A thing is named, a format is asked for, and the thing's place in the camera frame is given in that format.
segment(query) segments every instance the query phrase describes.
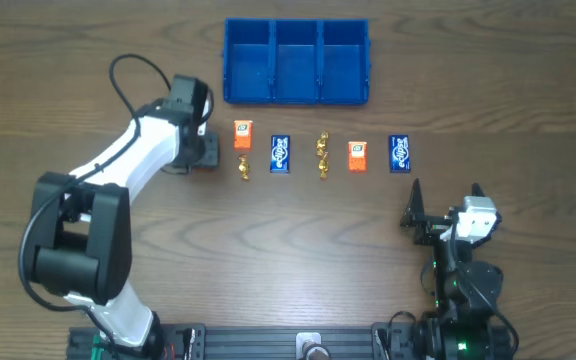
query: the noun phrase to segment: white plastic part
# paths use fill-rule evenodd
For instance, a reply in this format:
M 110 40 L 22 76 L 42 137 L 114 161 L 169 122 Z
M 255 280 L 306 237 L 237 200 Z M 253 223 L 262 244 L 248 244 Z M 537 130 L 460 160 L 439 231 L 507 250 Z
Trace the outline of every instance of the white plastic part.
M 177 127 L 166 120 L 144 116 L 140 119 L 141 136 L 117 160 L 112 162 L 102 172 L 99 172 L 85 182 L 96 185 L 115 183 L 128 188 L 130 202 L 137 197 L 144 185 L 162 166 L 175 159 L 179 152 L 179 132 Z M 95 169 L 116 154 L 135 132 L 135 121 L 130 122 L 126 132 L 110 147 L 91 162 L 71 171 L 74 176 L 81 176 Z
M 455 240 L 464 240 L 474 244 L 490 234 L 497 221 L 497 208 L 492 199 L 480 196 L 464 197 L 464 208 L 466 211 L 459 213 Z M 448 241 L 451 234 L 452 226 L 439 238 Z
M 126 281 L 119 295 L 105 306 L 74 292 L 64 296 L 64 299 L 74 305 L 88 306 L 95 319 L 112 333 L 117 345 L 134 348 L 146 341 L 153 320 L 152 311 L 139 301 L 130 282 Z

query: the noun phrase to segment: wooden surface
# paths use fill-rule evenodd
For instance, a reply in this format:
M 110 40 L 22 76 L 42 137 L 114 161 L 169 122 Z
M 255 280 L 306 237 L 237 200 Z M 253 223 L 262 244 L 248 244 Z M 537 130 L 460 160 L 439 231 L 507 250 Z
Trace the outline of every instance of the wooden surface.
M 371 20 L 365 107 L 221 100 L 226 17 L 355 16 Z M 576 0 L 0 0 L 0 359 L 63 358 L 68 327 L 89 324 L 32 303 L 16 256 L 37 178 L 126 128 L 107 78 L 124 52 L 202 78 L 219 100 L 221 168 L 158 174 L 133 207 L 131 281 L 165 322 L 369 325 L 430 310 L 419 285 L 430 249 L 397 226 L 412 181 L 434 214 L 477 181 L 504 222 L 475 257 L 505 272 L 517 358 L 576 357 Z M 164 95 L 143 65 L 118 77 L 136 105 Z M 236 119 L 255 121 L 250 183 L 236 169 Z M 268 173 L 276 133 L 292 135 L 289 176 Z M 410 175 L 388 173 L 391 133 L 410 134 Z M 369 142 L 367 174 L 347 172 L 349 140 Z

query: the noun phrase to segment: orange candy pack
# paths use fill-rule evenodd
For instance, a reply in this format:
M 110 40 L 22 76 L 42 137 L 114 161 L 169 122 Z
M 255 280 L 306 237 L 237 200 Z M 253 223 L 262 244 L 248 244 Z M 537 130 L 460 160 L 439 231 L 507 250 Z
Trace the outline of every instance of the orange candy pack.
M 348 142 L 348 170 L 351 172 L 366 172 L 366 146 L 365 141 Z
M 252 120 L 235 120 L 235 150 L 252 149 Z

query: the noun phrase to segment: blue tray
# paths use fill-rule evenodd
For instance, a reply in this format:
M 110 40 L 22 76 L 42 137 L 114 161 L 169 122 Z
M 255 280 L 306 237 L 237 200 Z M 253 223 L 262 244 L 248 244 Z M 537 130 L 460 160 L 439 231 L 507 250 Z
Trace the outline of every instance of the blue tray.
M 364 19 L 226 19 L 224 100 L 360 105 L 370 94 Z

